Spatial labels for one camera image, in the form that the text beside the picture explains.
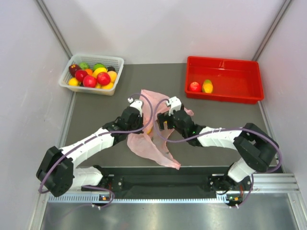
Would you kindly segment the pink plastic bag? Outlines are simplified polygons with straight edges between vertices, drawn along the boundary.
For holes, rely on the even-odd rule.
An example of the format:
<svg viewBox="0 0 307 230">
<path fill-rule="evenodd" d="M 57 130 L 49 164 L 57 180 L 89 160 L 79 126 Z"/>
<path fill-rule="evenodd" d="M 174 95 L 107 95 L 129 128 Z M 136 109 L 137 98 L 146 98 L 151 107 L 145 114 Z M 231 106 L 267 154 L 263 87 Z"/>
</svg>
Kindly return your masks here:
<svg viewBox="0 0 307 230">
<path fill-rule="evenodd" d="M 143 101 L 143 124 L 149 122 L 152 105 L 153 109 L 157 109 L 157 113 L 164 113 L 169 110 L 165 103 L 158 104 L 162 99 L 168 99 L 169 97 L 149 90 L 141 90 L 141 94 L 145 95 L 148 101 L 142 96 L 140 100 Z M 169 168 L 180 169 L 181 164 L 175 160 L 172 154 L 169 152 L 165 139 L 168 139 L 172 134 L 172 129 L 165 129 L 161 131 L 162 138 L 158 136 L 156 130 L 154 130 L 153 122 L 157 120 L 155 115 L 150 124 L 143 130 L 142 134 L 131 133 L 127 138 L 127 145 L 129 149 L 137 156 L 155 161 L 157 164 Z M 147 135 L 147 131 L 152 129 L 151 133 Z"/>
</svg>

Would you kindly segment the red apple from bag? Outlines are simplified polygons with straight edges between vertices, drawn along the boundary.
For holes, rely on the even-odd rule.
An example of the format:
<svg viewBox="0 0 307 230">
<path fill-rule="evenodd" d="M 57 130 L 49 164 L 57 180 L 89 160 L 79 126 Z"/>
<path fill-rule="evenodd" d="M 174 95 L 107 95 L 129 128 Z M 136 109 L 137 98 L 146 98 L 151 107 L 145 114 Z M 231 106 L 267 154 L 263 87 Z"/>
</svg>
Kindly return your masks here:
<svg viewBox="0 0 307 230">
<path fill-rule="evenodd" d="M 189 85 L 189 91 L 202 92 L 202 86 L 198 82 L 194 81 Z"/>
</svg>

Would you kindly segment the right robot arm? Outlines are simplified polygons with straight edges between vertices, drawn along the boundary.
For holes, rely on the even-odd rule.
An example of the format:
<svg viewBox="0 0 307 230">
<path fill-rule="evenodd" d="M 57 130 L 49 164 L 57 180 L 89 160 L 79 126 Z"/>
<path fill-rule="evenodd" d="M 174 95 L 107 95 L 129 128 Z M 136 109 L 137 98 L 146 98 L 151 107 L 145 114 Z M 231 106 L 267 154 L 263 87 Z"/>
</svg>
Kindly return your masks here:
<svg viewBox="0 0 307 230">
<path fill-rule="evenodd" d="M 254 173 L 265 173 L 277 153 L 278 144 L 258 126 L 247 123 L 236 129 L 211 128 L 192 121 L 184 110 L 157 115 L 160 131 L 174 129 L 183 141 L 195 147 L 219 147 L 236 150 L 240 159 L 234 162 L 222 179 L 222 189 L 234 190 L 243 179 Z"/>
</svg>

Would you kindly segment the green yellow mango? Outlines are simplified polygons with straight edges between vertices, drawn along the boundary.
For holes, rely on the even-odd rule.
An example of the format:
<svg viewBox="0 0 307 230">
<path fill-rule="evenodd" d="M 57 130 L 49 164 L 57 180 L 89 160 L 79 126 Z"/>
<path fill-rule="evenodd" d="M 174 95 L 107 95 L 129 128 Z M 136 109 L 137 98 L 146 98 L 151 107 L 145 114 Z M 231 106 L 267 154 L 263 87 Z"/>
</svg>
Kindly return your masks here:
<svg viewBox="0 0 307 230">
<path fill-rule="evenodd" d="M 202 85 L 203 93 L 212 93 L 213 92 L 213 84 L 211 80 L 205 80 Z"/>
</svg>

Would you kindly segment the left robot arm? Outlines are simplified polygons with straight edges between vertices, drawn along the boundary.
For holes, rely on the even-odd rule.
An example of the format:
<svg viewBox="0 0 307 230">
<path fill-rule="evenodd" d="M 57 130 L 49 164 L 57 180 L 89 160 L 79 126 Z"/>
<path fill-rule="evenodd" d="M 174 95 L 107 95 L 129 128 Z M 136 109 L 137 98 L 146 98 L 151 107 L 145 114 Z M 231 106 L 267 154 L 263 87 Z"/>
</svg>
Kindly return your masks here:
<svg viewBox="0 0 307 230">
<path fill-rule="evenodd" d="M 78 166 L 96 153 L 126 140 L 130 133 L 142 133 L 142 101 L 136 100 L 124 109 L 116 120 L 106 123 L 90 136 L 66 147 L 49 148 L 37 170 L 41 182 L 39 192 L 45 187 L 58 197 L 72 189 L 94 186 L 98 190 L 107 188 L 109 179 L 97 166 Z"/>
</svg>

